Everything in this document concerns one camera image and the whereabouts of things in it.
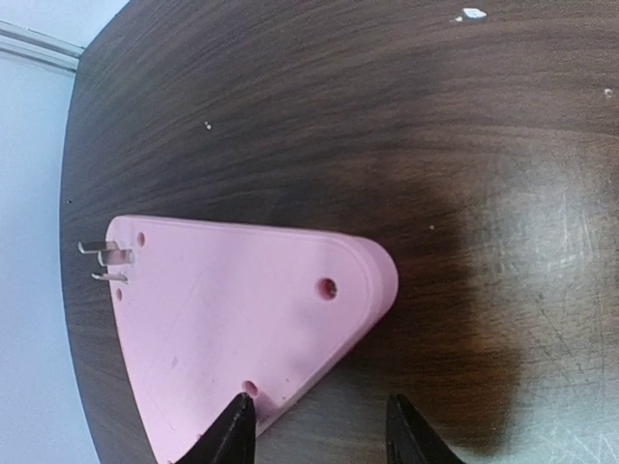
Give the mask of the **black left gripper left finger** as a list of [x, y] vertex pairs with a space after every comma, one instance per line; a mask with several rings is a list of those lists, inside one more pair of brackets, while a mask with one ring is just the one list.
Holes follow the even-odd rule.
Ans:
[[253, 399], [237, 394], [179, 464], [253, 464], [256, 412]]

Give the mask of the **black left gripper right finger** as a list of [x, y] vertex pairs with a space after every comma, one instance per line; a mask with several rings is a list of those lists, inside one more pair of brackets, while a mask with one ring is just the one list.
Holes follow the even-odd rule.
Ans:
[[403, 394], [388, 398], [385, 442], [388, 464], [463, 464]]

